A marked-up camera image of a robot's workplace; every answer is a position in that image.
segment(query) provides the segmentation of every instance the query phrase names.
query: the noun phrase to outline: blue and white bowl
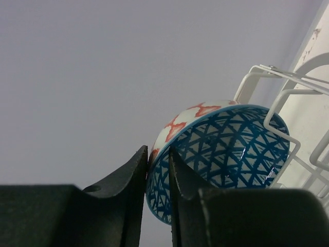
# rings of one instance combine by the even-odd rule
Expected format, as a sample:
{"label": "blue and white bowl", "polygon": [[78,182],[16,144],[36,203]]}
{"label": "blue and white bowl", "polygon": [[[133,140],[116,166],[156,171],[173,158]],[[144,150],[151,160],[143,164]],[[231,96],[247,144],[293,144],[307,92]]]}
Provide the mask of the blue and white bowl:
{"label": "blue and white bowl", "polygon": [[[184,126],[175,122],[179,114],[166,127],[169,126],[170,131],[173,126],[183,128],[180,127],[163,147],[151,152],[146,198],[150,210],[162,222],[171,224],[170,146],[175,147],[182,159],[202,178],[218,188],[267,188],[280,172],[288,157],[289,141],[264,128],[268,109],[228,102],[231,103],[218,109],[211,103],[213,111],[186,121]],[[272,117],[270,125],[289,134],[286,124],[277,114]]]}

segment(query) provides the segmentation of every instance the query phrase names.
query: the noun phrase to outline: wire rack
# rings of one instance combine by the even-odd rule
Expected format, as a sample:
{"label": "wire rack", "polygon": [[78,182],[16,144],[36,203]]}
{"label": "wire rack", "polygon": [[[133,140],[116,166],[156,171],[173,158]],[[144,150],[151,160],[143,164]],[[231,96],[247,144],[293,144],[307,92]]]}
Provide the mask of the wire rack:
{"label": "wire rack", "polygon": [[[329,53],[324,53],[310,59],[301,65],[295,72],[284,71],[274,66],[253,66],[249,73],[243,78],[236,92],[234,100],[237,100],[242,104],[248,104],[261,78],[287,79],[280,93],[277,95],[272,106],[270,107],[263,123],[267,130],[272,131],[276,135],[281,136],[294,144],[294,148],[290,151],[285,164],[283,165],[280,173],[276,176],[271,186],[276,188],[286,188],[284,184],[281,184],[278,181],[282,174],[285,172],[288,165],[292,161],[295,161],[310,173],[308,179],[301,186],[301,188],[313,192],[324,205],[327,214],[329,214],[329,152],[325,153],[325,150],[329,145],[329,127],[323,138],[318,142],[314,150],[311,152],[309,156],[309,162],[307,162],[298,157],[298,151],[300,150],[303,143],[301,143],[296,137],[286,135],[269,125],[273,114],[280,114],[280,111],[282,110],[290,95],[329,96],[328,81],[316,79],[306,75],[310,71],[324,65],[329,65]],[[295,88],[298,84],[303,85],[305,89]],[[323,188],[320,191],[312,191],[312,185],[317,181],[322,182]]]}

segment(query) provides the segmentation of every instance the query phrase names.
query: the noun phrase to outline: orange and white bowl exterior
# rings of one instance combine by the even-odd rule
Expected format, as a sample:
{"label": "orange and white bowl exterior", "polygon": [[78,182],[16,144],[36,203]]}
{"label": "orange and white bowl exterior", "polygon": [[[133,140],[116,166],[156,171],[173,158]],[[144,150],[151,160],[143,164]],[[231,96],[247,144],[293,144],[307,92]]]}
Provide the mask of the orange and white bowl exterior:
{"label": "orange and white bowl exterior", "polygon": [[197,104],[178,114],[161,130],[160,134],[158,135],[158,138],[151,149],[149,166],[153,166],[153,163],[159,156],[159,153],[164,149],[164,147],[167,146],[171,140],[180,134],[182,129],[213,111],[217,111],[225,107],[230,107],[235,104],[239,103],[234,100],[209,101]]}

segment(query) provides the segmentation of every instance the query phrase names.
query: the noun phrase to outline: blue geometric pattern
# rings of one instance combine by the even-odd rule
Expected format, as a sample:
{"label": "blue geometric pattern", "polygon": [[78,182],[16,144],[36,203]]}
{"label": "blue geometric pattern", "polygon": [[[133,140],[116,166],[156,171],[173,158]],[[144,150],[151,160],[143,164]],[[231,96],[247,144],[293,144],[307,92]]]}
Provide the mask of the blue geometric pattern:
{"label": "blue geometric pattern", "polygon": [[[171,145],[202,178],[218,188],[266,188],[279,173],[289,152],[289,141],[263,127],[268,110],[241,107],[201,120]],[[275,114],[270,125],[289,134]],[[171,223],[169,147],[147,180],[147,202],[162,222]]]}

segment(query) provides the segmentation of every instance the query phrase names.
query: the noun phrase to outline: white surface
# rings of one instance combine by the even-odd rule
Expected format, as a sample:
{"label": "white surface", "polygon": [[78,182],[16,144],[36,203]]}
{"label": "white surface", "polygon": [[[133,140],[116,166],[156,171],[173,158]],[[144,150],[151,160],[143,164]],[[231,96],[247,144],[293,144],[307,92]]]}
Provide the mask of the white surface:
{"label": "white surface", "polygon": [[[321,2],[1,0],[0,183],[98,181],[252,65],[288,68]],[[171,246],[146,206],[141,246]]]}
{"label": "white surface", "polygon": [[[313,36],[303,52],[296,67],[317,55],[329,52],[329,7],[326,8],[323,17],[319,21]],[[329,80],[329,66],[323,66],[308,73],[309,76]],[[329,85],[317,83],[329,89]],[[305,89],[304,86],[297,85],[296,89]],[[318,142],[329,129],[329,97],[326,95],[305,95],[290,96],[280,111],[290,130],[290,135],[298,138],[301,142],[301,149],[297,156],[314,168],[309,162],[309,157]],[[329,178],[328,172],[321,174]],[[292,162],[280,178],[279,182],[286,187],[302,187],[310,177],[310,172],[297,162]],[[315,181],[310,188],[312,192],[318,194],[324,188],[324,183]]]}

